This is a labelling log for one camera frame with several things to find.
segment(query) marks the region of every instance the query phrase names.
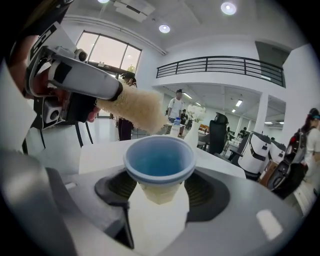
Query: water bottle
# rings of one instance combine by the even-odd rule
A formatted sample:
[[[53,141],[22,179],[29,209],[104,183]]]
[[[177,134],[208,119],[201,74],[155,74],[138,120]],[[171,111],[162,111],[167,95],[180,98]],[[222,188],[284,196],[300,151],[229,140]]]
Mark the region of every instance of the water bottle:
[[[181,119],[179,117],[177,117],[174,120],[173,125],[171,127],[170,136],[178,137],[179,132],[180,132],[180,122],[181,122]]]

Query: fluffy beige brush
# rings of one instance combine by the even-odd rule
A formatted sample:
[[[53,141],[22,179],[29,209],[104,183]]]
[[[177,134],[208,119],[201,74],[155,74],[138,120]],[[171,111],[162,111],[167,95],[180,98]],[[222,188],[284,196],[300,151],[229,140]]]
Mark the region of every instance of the fluffy beige brush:
[[[96,106],[133,123],[135,128],[151,134],[159,131],[168,119],[161,112],[161,98],[155,91],[138,90],[122,84],[123,91],[115,101],[97,99]]]

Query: black railing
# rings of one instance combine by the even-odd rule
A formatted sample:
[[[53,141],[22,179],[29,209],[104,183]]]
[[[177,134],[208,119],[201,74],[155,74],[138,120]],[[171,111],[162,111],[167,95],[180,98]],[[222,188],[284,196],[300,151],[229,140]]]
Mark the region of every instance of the black railing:
[[[157,68],[156,78],[194,72],[240,74],[270,81],[286,87],[282,67],[253,58],[238,56],[206,56],[180,60]]]

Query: white floor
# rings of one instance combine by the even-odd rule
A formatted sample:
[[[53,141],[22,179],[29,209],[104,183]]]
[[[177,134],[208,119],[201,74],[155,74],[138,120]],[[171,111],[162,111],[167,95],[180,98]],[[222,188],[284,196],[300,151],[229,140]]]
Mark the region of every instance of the white floor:
[[[88,123],[88,126],[93,143],[114,142],[119,139],[114,119],[96,119],[93,123]],[[91,144],[86,125],[79,123],[79,129],[83,144]],[[26,137],[28,154],[36,157],[45,167],[55,168],[64,174],[77,174],[81,147],[75,126],[56,126],[42,133],[46,148],[43,147],[40,132],[35,128],[30,129]]]

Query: air vent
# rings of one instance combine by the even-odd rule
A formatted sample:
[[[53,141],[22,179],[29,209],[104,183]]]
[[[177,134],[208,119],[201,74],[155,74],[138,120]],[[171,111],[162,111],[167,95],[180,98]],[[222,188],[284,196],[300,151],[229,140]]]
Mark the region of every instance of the air vent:
[[[144,21],[155,8],[144,0],[116,0],[115,11],[138,22]]]

